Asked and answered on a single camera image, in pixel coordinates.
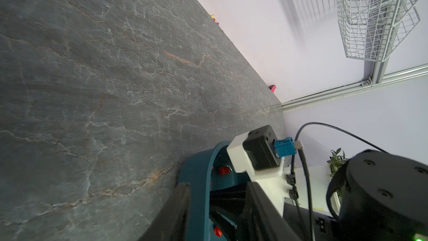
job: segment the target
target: red screw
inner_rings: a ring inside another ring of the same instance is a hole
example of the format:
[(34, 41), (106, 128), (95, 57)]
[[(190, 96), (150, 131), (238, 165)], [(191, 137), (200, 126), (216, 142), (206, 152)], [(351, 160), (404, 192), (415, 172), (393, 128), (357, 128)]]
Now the red screw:
[(223, 233), (221, 232), (220, 228), (218, 228), (218, 227), (215, 227), (215, 228), (214, 228), (214, 233), (215, 233), (215, 235), (216, 235), (216, 236), (218, 236), (218, 237), (221, 237), (221, 235), (223, 234)]
[(221, 166), (218, 168), (217, 171), (218, 171), (218, 174), (220, 174), (220, 175), (226, 175), (230, 172), (230, 169), (228, 166)]

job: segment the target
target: cable clip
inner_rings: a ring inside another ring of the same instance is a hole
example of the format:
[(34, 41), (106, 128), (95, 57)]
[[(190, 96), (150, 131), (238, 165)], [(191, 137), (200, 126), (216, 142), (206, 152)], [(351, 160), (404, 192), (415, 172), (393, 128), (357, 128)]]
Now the cable clip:
[(296, 176), (294, 174), (288, 174), (286, 176), (286, 180), (287, 180), (287, 183), (289, 185), (295, 185), (296, 184)]
[(301, 142), (301, 141), (295, 141), (295, 142), (294, 142), (294, 147), (295, 147), (297, 150), (301, 150), (301, 149), (303, 149), (303, 142)]
[(290, 198), (292, 200), (296, 200), (297, 198), (299, 198), (299, 194), (297, 193), (297, 189), (294, 186), (293, 186), (293, 189), (288, 191), (288, 194), (290, 195)]

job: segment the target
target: blue connector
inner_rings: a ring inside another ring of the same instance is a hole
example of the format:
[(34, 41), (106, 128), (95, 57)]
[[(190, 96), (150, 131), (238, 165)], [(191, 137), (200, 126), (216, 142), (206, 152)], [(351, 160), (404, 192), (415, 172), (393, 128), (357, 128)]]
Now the blue connector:
[(274, 146), (279, 158), (296, 154), (296, 149), (294, 148), (294, 142), (292, 137), (287, 137), (285, 139), (275, 141)]

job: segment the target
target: green leaves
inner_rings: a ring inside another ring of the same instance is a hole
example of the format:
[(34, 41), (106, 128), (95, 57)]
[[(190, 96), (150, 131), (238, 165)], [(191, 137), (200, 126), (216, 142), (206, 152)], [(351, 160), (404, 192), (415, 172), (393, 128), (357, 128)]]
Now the green leaves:
[(339, 168), (343, 166), (346, 163), (346, 161), (348, 161), (348, 158), (345, 158), (345, 152), (342, 151), (342, 148), (339, 148), (336, 151), (331, 150), (330, 153), (332, 156), (330, 157), (330, 160), (327, 161), (327, 163), (330, 164), (330, 168), (331, 168), (330, 176), (333, 176), (336, 173), (336, 171), (338, 171)]

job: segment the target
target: potted plant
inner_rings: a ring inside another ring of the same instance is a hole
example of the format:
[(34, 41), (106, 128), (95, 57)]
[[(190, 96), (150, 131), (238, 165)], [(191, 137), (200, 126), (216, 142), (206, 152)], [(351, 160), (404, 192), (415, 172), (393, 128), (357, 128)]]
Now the potted plant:
[[(342, 151), (342, 148), (337, 149), (336, 151), (331, 150), (331, 157), (330, 160), (327, 161), (328, 163), (328, 174), (330, 175), (330, 180), (334, 176), (334, 174), (339, 170), (341, 166), (343, 166), (346, 161), (348, 161), (348, 158), (345, 158), (345, 152)], [(339, 213), (340, 210), (340, 203), (342, 202), (342, 190), (339, 189), (337, 192), (333, 194), (334, 204), (336, 206), (336, 212)]]

